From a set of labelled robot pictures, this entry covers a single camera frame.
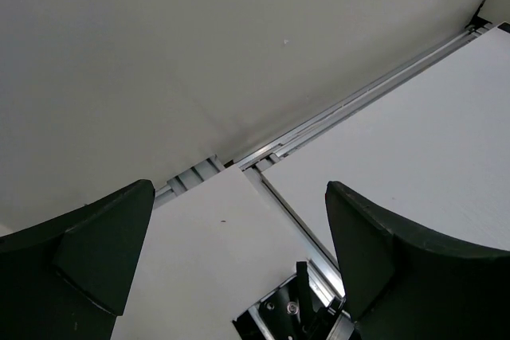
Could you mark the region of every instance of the white wall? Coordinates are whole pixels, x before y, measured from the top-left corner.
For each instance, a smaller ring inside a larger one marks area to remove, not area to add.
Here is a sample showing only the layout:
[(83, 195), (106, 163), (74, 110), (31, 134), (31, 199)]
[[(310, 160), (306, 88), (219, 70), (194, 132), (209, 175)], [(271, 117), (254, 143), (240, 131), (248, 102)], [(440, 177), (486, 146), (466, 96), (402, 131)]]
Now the white wall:
[(155, 209), (112, 340), (240, 340), (232, 320), (311, 253), (230, 167)]
[(440, 233), (510, 250), (510, 33), (494, 28), (263, 172), (335, 254), (340, 181)]
[(510, 21), (510, 0), (487, 0), (480, 16), (494, 24)]
[(457, 32), (480, 1), (0, 0), (0, 221), (229, 160)]

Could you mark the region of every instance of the bolt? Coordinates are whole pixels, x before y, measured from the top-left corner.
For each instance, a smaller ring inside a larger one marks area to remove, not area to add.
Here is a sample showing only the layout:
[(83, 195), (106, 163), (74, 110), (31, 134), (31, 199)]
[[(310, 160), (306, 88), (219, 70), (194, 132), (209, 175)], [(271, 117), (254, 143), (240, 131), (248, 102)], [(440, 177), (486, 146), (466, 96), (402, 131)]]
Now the bolt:
[(297, 313), (300, 311), (299, 306), (296, 302), (288, 302), (287, 304), (287, 313), (289, 315), (297, 315)]

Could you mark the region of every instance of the gray wall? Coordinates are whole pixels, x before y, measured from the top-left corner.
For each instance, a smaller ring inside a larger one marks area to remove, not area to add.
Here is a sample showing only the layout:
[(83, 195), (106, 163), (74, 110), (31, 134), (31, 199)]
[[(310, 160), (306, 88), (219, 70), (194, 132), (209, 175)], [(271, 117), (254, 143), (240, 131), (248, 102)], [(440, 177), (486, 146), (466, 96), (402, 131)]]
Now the gray wall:
[(494, 24), (510, 22), (510, 0), (487, 0), (480, 11), (480, 16)]
[(0, 0), (0, 221), (230, 160), (458, 31), (480, 1)]

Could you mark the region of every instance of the white board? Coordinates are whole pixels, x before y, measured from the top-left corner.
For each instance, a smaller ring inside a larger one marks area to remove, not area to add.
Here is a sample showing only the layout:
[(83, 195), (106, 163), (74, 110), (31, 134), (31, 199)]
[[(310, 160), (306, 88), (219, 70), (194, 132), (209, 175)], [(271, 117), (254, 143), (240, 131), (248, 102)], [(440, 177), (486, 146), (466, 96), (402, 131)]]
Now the white board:
[(112, 340), (226, 340), (308, 254), (235, 166), (157, 208)]
[(328, 181), (510, 250), (510, 34), (493, 29), (263, 175), (331, 254)]

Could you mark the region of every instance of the white surface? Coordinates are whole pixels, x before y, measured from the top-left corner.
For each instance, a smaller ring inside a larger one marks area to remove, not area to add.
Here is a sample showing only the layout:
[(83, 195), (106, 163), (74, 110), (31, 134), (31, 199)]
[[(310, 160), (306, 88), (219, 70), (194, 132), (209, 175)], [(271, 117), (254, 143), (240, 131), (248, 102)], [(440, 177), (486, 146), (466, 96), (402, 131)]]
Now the white surface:
[(231, 321), (308, 257), (287, 220), (235, 166), (156, 209), (112, 340), (239, 339)]
[(256, 149), (458, 32), (480, 2), (0, 0), (0, 222)]
[(494, 24), (510, 21), (510, 0), (487, 0), (480, 16)]
[(329, 181), (439, 232), (510, 250), (510, 34), (493, 29), (263, 175), (335, 254)]

